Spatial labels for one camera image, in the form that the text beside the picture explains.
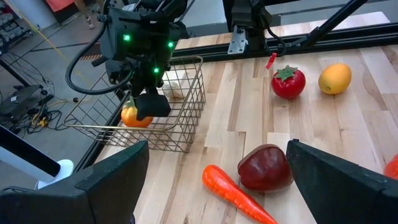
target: tomato stem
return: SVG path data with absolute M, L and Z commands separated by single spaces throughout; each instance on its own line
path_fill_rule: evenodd
M 278 75 L 276 76 L 276 78 L 281 78 L 282 79 L 282 83 L 290 78 L 294 76 L 294 72 L 297 70 L 297 68 L 292 68 L 289 65 L 286 65 L 286 67 L 284 69 L 278 69 Z

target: red tag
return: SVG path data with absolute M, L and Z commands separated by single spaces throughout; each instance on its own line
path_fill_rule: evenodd
M 267 64 L 267 66 L 266 66 L 266 69 L 271 68 L 272 64 L 273 64 L 274 61 L 275 61 L 275 58 L 276 58 L 276 53 L 272 53 L 271 57 L 269 57 L 269 60 L 268 60 L 268 64 Z

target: toy fruit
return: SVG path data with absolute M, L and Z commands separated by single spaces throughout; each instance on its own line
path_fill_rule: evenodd
M 398 180 L 398 154 L 386 165 L 384 175 Z
M 153 117 L 145 117 L 142 121 L 137 120 L 137 108 L 134 105 L 134 99 L 130 96 L 130 100 L 123 105 L 122 122 L 127 127 L 146 128 L 151 124 Z
M 324 69 L 318 80 L 319 89 L 331 95 L 345 91 L 350 83 L 351 69 L 342 63 L 337 63 Z
M 287 100 L 293 99 L 304 90 L 305 76 L 297 68 L 286 65 L 284 69 L 279 69 L 274 74 L 271 87 L 276 95 Z
M 260 192 L 279 190 L 293 182 L 284 152 L 273 144 L 261 145 L 245 156 L 238 164 L 238 174 L 247 189 Z

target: metal bracket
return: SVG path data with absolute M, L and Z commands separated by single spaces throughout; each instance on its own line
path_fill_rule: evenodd
M 229 43 L 228 54 L 242 54 L 246 50 L 247 45 L 246 31 L 235 26 L 231 42 Z

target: white stand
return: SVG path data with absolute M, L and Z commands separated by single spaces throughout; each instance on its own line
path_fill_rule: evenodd
M 55 179 L 53 179 L 50 182 L 43 182 L 41 180 L 37 181 L 37 184 L 36 184 L 37 189 L 41 189 L 43 187 L 46 187 L 50 184 L 53 184 L 59 180 L 62 180 L 64 178 L 72 175 L 73 168 L 74 168 L 72 161 L 70 161 L 69 159 L 62 159 L 62 160 L 58 161 L 57 163 L 61 165 L 61 169 L 60 169 L 60 172 L 57 174 L 57 176 L 55 176 Z

